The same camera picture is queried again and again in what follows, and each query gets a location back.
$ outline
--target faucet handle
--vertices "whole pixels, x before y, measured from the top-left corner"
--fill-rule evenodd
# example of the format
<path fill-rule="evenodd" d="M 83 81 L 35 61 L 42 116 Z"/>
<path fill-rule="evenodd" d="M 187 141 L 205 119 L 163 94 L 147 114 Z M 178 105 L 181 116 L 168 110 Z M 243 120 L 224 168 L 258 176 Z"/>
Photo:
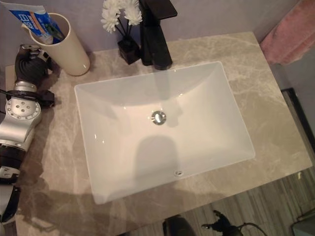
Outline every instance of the faucet handle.
<path fill-rule="evenodd" d="M 158 20 L 177 16 L 177 11 L 170 0 L 145 0 L 145 3 Z"/>

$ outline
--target beige marble surface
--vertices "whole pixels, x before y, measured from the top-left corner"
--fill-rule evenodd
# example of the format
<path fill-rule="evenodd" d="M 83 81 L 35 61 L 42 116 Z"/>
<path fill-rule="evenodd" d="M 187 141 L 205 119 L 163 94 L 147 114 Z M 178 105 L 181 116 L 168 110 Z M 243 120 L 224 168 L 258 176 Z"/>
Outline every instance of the beige marble surface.
<path fill-rule="evenodd" d="M 221 61 L 251 136 L 256 158 L 96 205 L 91 194 L 73 87 L 152 72 L 128 66 L 117 50 L 90 55 L 90 72 L 52 75 L 57 97 L 22 166 L 16 216 L 21 236 L 104 236 L 156 222 L 311 166 L 291 114 L 251 32 L 170 42 L 175 67 Z"/>

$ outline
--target black faucet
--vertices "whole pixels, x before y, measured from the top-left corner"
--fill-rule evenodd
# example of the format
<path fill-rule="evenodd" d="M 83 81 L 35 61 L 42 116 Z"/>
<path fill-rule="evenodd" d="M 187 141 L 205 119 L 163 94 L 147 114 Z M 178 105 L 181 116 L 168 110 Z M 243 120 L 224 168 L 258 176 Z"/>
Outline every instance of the black faucet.
<path fill-rule="evenodd" d="M 172 65 L 160 20 L 177 16 L 170 0 L 140 0 L 142 22 L 140 23 L 141 60 L 144 65 L 167 70 Z"/>

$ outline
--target sink basin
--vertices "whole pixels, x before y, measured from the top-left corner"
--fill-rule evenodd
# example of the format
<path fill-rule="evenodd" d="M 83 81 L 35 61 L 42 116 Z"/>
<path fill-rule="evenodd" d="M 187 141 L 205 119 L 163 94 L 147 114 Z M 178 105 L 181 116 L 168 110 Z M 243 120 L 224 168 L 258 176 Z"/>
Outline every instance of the sink basin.
<path fill-rule="evenodd" d="M 220 62 L 75 93 L 97 204 L 255 156 Z"/>

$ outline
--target flower stem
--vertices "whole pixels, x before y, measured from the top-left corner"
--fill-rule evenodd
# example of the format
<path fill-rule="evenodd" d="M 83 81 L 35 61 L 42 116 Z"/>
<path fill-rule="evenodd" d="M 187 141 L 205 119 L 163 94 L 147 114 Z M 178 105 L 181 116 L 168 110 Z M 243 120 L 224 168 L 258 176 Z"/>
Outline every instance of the flower stem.
<path fill-rule="evenodd" d="M 115 28 L 119 31 L 119 33 L 124 37 L 125 35 L 123 34 L 123 32 L 117 27 L 115 26 Z"/>
<path fill-rule="evenodd" d="M 128 29 L 129 29 L 129 20 L 127 20 L 127 35 L 126 36 L 128 36 Z"/>
<path fill-rule="evenodd" d="M 119 18 L 119 17 L 118 17 L 118 21 L 119 21 L 120 25 L 121 25 L 122 28 L 123 28 L 123 31 L 124 31 L 124 33 L 125 33 L 125 36 L 127 36 L 127 32 L 125 31 L 125 28 L 124 28 L 122 22 L 120 21 L 120 18 Z"/>
<path fill-rule="evenodd" d="M 130 32 L 131 32 L 131 27 L 132 27 L 132 26 L 130 26 L 130 27 L 129 27 L 129 33 L 128 33 L 128 35 L 130 35 Z"/>

